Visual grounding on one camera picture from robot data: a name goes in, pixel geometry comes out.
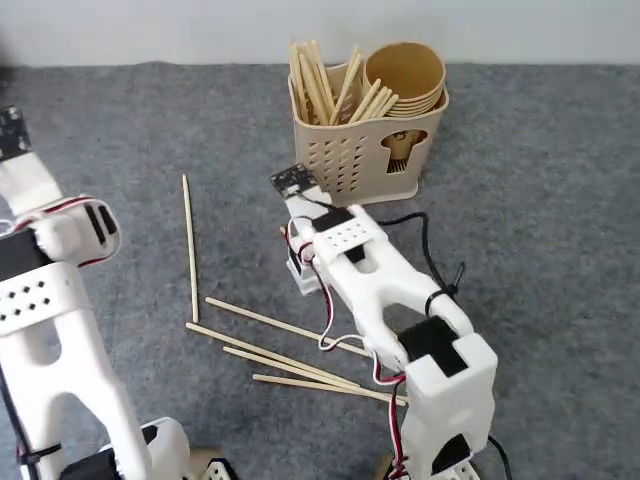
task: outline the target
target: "red wire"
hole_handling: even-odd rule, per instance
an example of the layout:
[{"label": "red wire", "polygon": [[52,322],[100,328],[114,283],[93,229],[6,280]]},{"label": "red wire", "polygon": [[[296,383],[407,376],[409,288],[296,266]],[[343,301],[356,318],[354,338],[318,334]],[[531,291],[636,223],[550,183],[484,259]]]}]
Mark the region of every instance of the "red wire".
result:
[{"label": "red wire", "polygon": [[391,417],[391,435],[396,450],[396,465],[394,467],[394,472],[389,475],[389,479],[391,480],[407,475],[404,462],[408,459],[408,457],[404,455],[404,450],[402,449],[402,438],[400,435],[400,428],[398,427],[397,406],[398,387],[406,380],[406,375],[403,374],[400,376],[402,378],[393,386],[393,392],[391,393],[391,402],[389,402],[389,408],[391,410],[389,415]]}]

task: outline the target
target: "black cable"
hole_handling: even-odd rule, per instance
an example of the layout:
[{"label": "black cable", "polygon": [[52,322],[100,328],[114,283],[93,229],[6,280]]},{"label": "black cable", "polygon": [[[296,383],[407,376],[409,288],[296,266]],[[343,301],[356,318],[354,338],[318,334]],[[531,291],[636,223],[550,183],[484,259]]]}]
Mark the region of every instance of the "black cable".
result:
[{"label": "black cable", "polygon": [[507,476],[507,480],[513,480],[513,476],[511,475],[511,465],[509,464],[509,457],[507,456],[507,452],[504,451],[500,442],[498,442],[495,438],[489,435],[489,442],[496,447],[498,453],[500,454],[500,458],[502,458],[502,463],[504,464],[504,473]]},{"label": "black cable", "polygon": [[330,203],[321,202],[320,200],[313,200],[307,197],[304,193],[297,192],[296,195],[303,200],[306,200],[307,202],[315,203],[316,205],[320,205],[321,207],[324,207],[328,210],[340,210],[340,207],[336,207],[335,205],[331,205]]},{"label": "black cable", "polygon": [[455,280],[453,281],[453,283],[447,285],[447,283],[444,281],[444,278],[442,278],[442,275],[440,274],[438,267],[436,267],[436,264],[433,261],[433,257],[431,256],[431,251],[429,249],[429,215],[427,215],[426,212],[414,212],[414,213],[405,215],[404,217],[396,218],[395,220],[376,220],[376,221],[378,222],[379,225],[382,225],[383,227],[388,227],[392,225],[398,225],[400,223],[404,223],[409,220],[413,220],[414,218],[422,219],[422,254],[424,255],[425,261],[427,262],[429,271],[431,272],[431,275],[433,276],[438,286],[442,290],[444,290],[444,292],[447,293],[451,298],[453,298],[455,294],[458,292],[458,285],[462,278],[462,274],[464,273],[465,264],[464,262],[460,263],[460,266],[458,267],[458,272],[456,273]]},{"label": "black cable", "polygon": [[[2,370],[2,366],[0,365],[0,394],[2,395],[2,400],[4,401],[4,406],[7,409],[7,415],[9,416],[9,421],[11,422],[11,426],[13,427],[13,431],[16,434],[16,439],[18,441],[18,458],[27,458],[31,459],[33,456],[33,452],[29,447],[29,440],[27,439],[27,434],[24,432],[22,428],[22,424],[20,423],[20,418],[18,417],[18,411],[16,410],[16,406],[13,403],[13,399],[11,398],[11,393],[9,393],[9,386],[7,385],[7,379],[4,376],[4,370]],[[38,480],[40,476],[38,475],[38,469],[33,462],[27,462],[27,471],[29,472],[29,478],[31,480]]]}]

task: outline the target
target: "beige plastic holder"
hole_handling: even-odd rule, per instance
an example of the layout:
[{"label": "beige plastic holder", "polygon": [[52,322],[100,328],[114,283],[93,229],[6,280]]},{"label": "beige plastic holder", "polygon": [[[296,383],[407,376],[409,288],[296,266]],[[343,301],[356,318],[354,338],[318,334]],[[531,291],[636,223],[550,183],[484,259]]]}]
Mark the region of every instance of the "beige plastic holder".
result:
[{"label": "beige plastic holder", "polygon": [[[339,93],[347,65],[327,69]],[[442,114],[449,105],[444,88],[435,108],[416,117],[376,118],[348,125],[320,126],[303,122],[289,78],[294,112],[296,161],[309,168],[336,205],[367,204],[410,198],[418,182]],[[362,66],[340,109],[346,123],[362,98]]]}]

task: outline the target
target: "paper cup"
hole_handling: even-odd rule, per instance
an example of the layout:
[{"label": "paper cup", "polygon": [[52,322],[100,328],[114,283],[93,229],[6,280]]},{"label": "paper cup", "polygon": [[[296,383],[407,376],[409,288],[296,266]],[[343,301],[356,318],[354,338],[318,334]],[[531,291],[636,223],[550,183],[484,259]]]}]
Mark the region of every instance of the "paper cup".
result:
[{"label": "paper cup", "polygon": [[364,65],[365,90],[379,78],[382,85],[398,94],[399,105],[420,104],[440,98],[446,68],[440,57],[426,45],[395,43],[374,52]]}]

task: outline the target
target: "bamboo chopstick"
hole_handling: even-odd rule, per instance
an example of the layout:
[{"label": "bamboo chopstick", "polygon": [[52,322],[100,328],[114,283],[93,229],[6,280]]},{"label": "bamboo chopstick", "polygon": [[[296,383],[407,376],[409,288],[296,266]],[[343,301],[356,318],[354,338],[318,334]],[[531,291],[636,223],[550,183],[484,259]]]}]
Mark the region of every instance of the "bamboo chopstick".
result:
[{"label": "bamboo chopstick", "polygon": [[[258,322],[266,323],[267,325],[271,325],[272,327],[280,328],[282,330],[287,330],[291,333],[295,333],[297,335],[301,335],[303,337],[312,338],[313,340],[319,340],[320,335],[317,333],[311,332],[309,330],[305,330],[304,328],[296,327],[295,325],[288,324],[286,322],[282,322],[280,320],[276,320],[275,318],[267,317],[265,315],[261,315],[256,312],[252,312],[251,310],[247,310],[242,307],[238,307],[236,305],[232,305],[227,302],[223,302],[222,300],[218,300],[216,298],[206,297],[205,302],[209,305],[214,305],[218,308],[223,308],[230,312],[236,313],[238,315],[242,315],[247,318],[251,318],[253,320],[257,320]],[[333,342],[333,338],[326,338],[327,342]],[[363,357],[369,357],[369,354],[362,348],[355,347],[348,343],[339,343],[338,348],[342,348],[343,350],[347,350],[349,352],[357,353],[358,355],[362,355]]]},{"label": "bamboo chopstick", "polygon": [[[374,392],[373,390],[363,389],[349,389],[343,387],[336,387],[334,385],[326,385],[317,382],[307,382],[304,380],[296,380],[293,378],[286,377],[275,377],[272,375],[260,375],[258,373],[253,374],[253,379],[259,382],[267,382],[267,383],[277,383],[279,385],[289,385],[292,387],[302,387],[302,388],[312,388],[314,390],[324,390],[328,392],[338,392],[338,393],[346,393],[349,395],[360,395],[362,397],[375,398],[376,400],[380,400],[385,403],[389,403],[391,399],[391,395],[387,393],[379,393]],[[396,397],[396,403],[400,406],[405,406],[406,402],[399,397]]]},{"label": "bamboo chopstick", "polygon": [[200,333],[202,335],[206,335],[211,338],[215,338],[216,340],[220,340],[222,342],[228,343],[230,345],[235,345],[236,347],[244,348],[253,353],[257,353],[258,355],[262,355],[263,357],[270,358],[272,360],[276,360],[292,367],[300,368],[302,370],[306,370],[311,373],[315,373],[317,375],[321,375],[326,378],[330,378],[335,380],[336,382],[343,383],[345,385],[351,385],[352,387],[359,387],[359,385],[351,380],[347,380],[346,378],[340,377],[338,375],[334,375],[332,373],[326,372],[324,370],[320,370],[319,368],[315,368],[311,365],[307,365],[306,363],[299,362],[292,358],[286,357],[284,355],[280,355],[278,353],[272,352],[270,350],[266,350],[264,348],[256,347],[248,342],[243,342],[242,340],[238,340],[237,338],[230,337],[228,335],[224,335],[222,333],[216,332],[209,328],[201,327],[200,325],[194,325],[192,323],[187,323],[186,327],[188,330],[192,330],[194,332]]},{"label": "bamboo chopstick", "polygon": [[[362,393],[363,395],[367,395],[367,396],[375,396],[376,398],[384,398],[387,401],[391,398],[391,395],[388,394],[388,393],[374,392],[373,390],[368,390],[368,389],[362,388],[362,387],[354,387],[352,385],[345,385],[344,383],[336,382],[336,381],[331,380],[331,379],[329,379],[327,377],[323,377],[322,375],[316,375],[315,373],[307,372],[306,370],[302,370],[300,368],[292,367],[292,366],[287,365],[285,363],[276,362],[274,360],[270,360],[268,358],[261,357],[260,355],[254,355],[253,353],[244,352],[244,351],[238,350],[236,348],[223,347],[222,350],[224,350],[227,353],[230,353],[231,355],[236,355],[238,357],[242,357],[242,358],[245,358],[247,360],[254,361],[256,363],[261,363],[261,364],[267,365],[269,367],[279,368],[280,370],[284,370],[285,372],[295,373],[296,375],[300,375],[301,377],[311,378],[312,380],[317,380],[317,381],[319,381],[321,383],[326,383],[328,385],[333,385],[334,387],[340,387],[340,388],[344,388],[346,390],[359,392],[359,393]],[[403,403],[404,403],[403,399],[400,399],[398,401],[398,405],[402,405]]]},{"label": "bamboo chopstick", "polygon": [[187,224],[187,246],[189,249],[189,280],[191,283],[191,320],[200,322],[198,307],[198,271],[196,266],[196,247],[193,239],[193,217],[191,216],[191,192],[186,174],[182,174],[182,193],[184,195],[184,213]]},{"label": "bamboo chopstick", "polygon": [[322,60],[322,55],[320,54],[320,48],[318,47],[318,42],[315,40],[311,41],[311,53],[313,54],[314,63],[320,74],[320,83],[324,93],[325,105],[327,107],[327,115],[333,112],[335,107],[333,103],[333,93],[331,92],[331,84],[329,83],[329,78],[327,77],[327,69],[324,65],[324,61]]},{"label": "bamboo chopstick", "polygon": [[347,72],[345,73],[344,82],[342,82],[342,89],[340,90],[340,95],[338,96],[338,101],[336,102],[336,106],[333,109],[333,113],[331,114],[331,119],[329,120],[329,125],[335,125],[338,120],[338,115],[340,115],[340,109],[344,104],[344,101],[347,98],[347,94],[349,93],[349,88],[351,88],[351,84],[353,80],[358,74],[358,69],[360,68],[360,62],[362,62],[362,55],[358,53],[356,49],[353,52],[351,59],[349,60],[349,64],[347,65]]},{"label": "bamboo chopstick", "polygon": [[369,106],[366,108],[366,110],[360,117],[360,120],[369,120],[370,118],[374,118],[374,113],[380,109],[380,107],[390,96],[391,90],[389,90],[387,87],[382,87],[375,98],[371,101]]},{"label": "bamboo chopstick", "polygon": [[393,107],[395,103],[398,101],[398,98],[400,98],[400,96],[396,94],[396,95],[393,95],[389,100],[387,100],[387,102],[376,113],[376,118],[384,117],[387,114],[387,112],[391,110],[391,107]]},{"label": "bamboo chopstick", "polygon": [[380,87],[380,79],[378,78],[375,82],[373,82],[373,85],[371,85],[371,88],[362,99],[362,102],[360,102],[360,105],[358,105],[358,108],[356,109],[356,111],[353,113],[353,115],[347,122],[348,124],[354,123],[360,120],[360,117],[362,116],[366,108],[369,106],[369,103],[371,102],[371,100],[373,100],[373,97],[378,92],[379,87]]},{"label": "bamboo chopstick", "polygon": [[309,123],[309,111],[307,110],[307,97],[304,93],[304,84],[302,83],[302,72],[300,71],[300,54],[298,53],[298,45],[292,43],[289,46],[289,62],[291,64],[291,80],[294,86],[294,92],[298,98],[298,109],[300,110],[300,118],[303,122]]},{"label": "bamboo chopstick", "polygon": [[318,88],[312,67],[304,55],[300,55],[300,65],[302,66],[302,78],[307,87],[309,98],[311,98],[313,109],[320,120],[320,125],[327,126],[329,125],[329,118],[325,110],[324,96]]}]

